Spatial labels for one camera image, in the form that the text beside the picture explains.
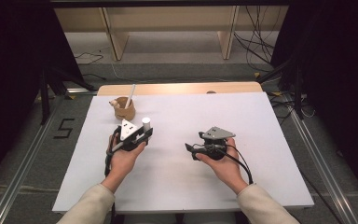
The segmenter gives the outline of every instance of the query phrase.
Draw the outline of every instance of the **white sleeve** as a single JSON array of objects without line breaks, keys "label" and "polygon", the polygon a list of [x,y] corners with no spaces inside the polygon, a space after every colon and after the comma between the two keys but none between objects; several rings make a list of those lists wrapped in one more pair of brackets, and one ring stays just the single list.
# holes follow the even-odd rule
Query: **white sleeve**
[{"label": "white sleeve", "polygon": [[257,185],[249,185],[237,196],[242,212],[253,224],[298,223],[280,204]]},{"label": "white sleeve", "polygon": [[112,191],[101,184],[95,185],[83,194],[58,223],[103,223],[114,201]]}]

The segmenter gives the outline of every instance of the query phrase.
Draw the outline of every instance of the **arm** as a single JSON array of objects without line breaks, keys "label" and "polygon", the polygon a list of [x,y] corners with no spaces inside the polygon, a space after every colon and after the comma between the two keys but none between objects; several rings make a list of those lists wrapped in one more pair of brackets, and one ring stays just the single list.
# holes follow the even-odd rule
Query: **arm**
[{"label": "arm", "polygon": [[133,169],[136,158],[144,150],[145,145],[143,142],[133,151],[118,150],[112,157],[111,171],[106,179],[88,189],[58,223],[103,223],[115,201],[114,194],[118,186]]},{"label": "arm", "polygon": [[[233,138],[227,140],[227,153],[238,159],[238,152],[233,148]],[[280,204],[257,185],[248,185],[241,176],[240,166],[229,157],[214,161],[198,153],[197,158],[208,164],[216,176],[237,194],[237,201],[242,212],[253,224],[258,223],[298,223]]]}]

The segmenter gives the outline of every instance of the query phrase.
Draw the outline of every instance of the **white stick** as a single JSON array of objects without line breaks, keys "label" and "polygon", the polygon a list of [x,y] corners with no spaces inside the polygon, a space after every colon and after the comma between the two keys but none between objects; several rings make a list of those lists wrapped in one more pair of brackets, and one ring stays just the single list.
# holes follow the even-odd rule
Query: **white stick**
[{"label": "white stick", "polygon": [[135,84],[132,84],[132,89],[131,89],[131,93],[130,93],[130,96],[129,98],[127,99],[127,103],[126,103],[126,107],[124,107],[125,109],[127,109],[130,105],[130,101],[131,101],[131,98],[132,98],[132,95],[133,95],[133,92],[135,91]]}]

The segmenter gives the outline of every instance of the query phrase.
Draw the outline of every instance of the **cup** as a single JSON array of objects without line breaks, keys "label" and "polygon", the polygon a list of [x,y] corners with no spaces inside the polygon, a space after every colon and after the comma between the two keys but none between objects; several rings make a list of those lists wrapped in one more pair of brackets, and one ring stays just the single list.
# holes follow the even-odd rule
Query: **cup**
[{"label": "cup", "polygon": [[132,120],[133,117],[135,117],[135,107],[133,106],[133,100],[130,101],[129,107],[125,108],[127,100],[128,97],[126,96],[118,97],[116,99],[119,106],[113,106],[113,108],[115,109],[115,116],[117,119]]}]

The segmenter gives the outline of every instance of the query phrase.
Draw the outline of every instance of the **white board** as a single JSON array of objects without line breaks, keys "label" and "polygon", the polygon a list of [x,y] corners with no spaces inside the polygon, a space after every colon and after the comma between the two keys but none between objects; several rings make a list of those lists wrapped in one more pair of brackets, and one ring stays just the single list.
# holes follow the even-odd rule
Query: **white board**
[{"label": "white board", "polygon": [[[54,212],[69,210],[104,176],[108,136],[121,123],[108,103],[117,96],[95,96],[62,182]],[[297,169],[281,127],[264,92],[144,95],[132,98],[142,125],[151,118],[153,136],[132,172],[116,192],[120,214],[238,210],[236,195],[212,169],[193,161],[185,143],[203,144],[198,132],[211,127],[236,134],[254,182],[285,207],[310,207],[313,200]]]}]

